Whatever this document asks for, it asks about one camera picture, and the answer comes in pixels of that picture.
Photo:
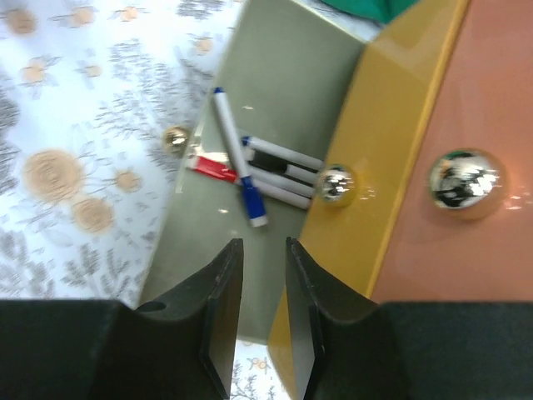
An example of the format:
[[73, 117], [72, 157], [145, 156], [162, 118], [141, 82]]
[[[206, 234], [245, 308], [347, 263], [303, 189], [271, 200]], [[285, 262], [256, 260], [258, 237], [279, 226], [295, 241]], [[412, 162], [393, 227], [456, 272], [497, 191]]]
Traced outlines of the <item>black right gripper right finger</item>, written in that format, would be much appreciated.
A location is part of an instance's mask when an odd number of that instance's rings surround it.
[[300, 399], [529, 399], [529, 302], [378, 304], [286, 240]]

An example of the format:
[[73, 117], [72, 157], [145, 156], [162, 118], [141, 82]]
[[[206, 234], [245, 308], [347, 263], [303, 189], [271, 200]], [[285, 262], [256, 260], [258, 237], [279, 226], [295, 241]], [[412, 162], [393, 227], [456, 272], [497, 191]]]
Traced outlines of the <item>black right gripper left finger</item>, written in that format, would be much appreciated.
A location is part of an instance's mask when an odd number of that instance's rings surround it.
[[243, 242], [131, 309], [113, 300], [1, 304], [4, 399], [226, 399]]

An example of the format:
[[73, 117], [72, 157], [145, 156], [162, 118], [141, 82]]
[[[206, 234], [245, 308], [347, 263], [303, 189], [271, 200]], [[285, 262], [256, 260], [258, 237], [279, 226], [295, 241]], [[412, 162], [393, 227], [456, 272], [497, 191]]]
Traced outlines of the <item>blue-capped marker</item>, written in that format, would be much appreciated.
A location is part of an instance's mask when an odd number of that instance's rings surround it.
[[266, 153], [287, 160], [290, 163], [294, 163], [316, 171], [322, 169], [324, 165], [323, 161], [318, 158], [308, 156], [283, 146], [279, 146], [258, 137], [243, 136], [242, 144], [245, 147], [249, 147], [253, 150]]
[[267, 212], [262, 195], [253, 182], [245, 161], [241, 138], [237, 133], [237, 126], [225, 90], [222, 87], [215, 87], [212, 99], [226, 141], [227, 152], [242, 186], [242, 198], [249, 222], [254, 228], [265, 226], [268, 223]]

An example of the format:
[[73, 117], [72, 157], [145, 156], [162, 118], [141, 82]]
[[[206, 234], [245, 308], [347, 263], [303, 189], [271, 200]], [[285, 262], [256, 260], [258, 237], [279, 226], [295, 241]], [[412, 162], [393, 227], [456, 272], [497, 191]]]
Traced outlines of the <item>red-capped marker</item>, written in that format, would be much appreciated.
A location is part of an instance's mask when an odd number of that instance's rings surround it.
[[186, 167], [193, 172], [214, 178], [216, 180], [238, 183], [237, 173], [230, 169], [226, 164], [213, 161], [203, 156], [193, 156], [187, 159]]

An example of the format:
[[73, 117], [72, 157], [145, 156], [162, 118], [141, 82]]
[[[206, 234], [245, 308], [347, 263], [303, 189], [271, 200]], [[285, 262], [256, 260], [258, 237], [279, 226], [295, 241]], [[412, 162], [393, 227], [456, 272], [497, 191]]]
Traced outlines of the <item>black-capped whiteboard marker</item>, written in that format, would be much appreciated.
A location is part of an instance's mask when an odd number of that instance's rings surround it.
[[313, 186], [316, 182], [317, 172], [290, 164], [281, 158], [268, 155], [263, 152], [251, 151], [246, 155], [246, 160], [253, 167], [260, 168], [268, 171], [269, 173], [275, 173], [277, 175], [294, 178], [311, 186]]

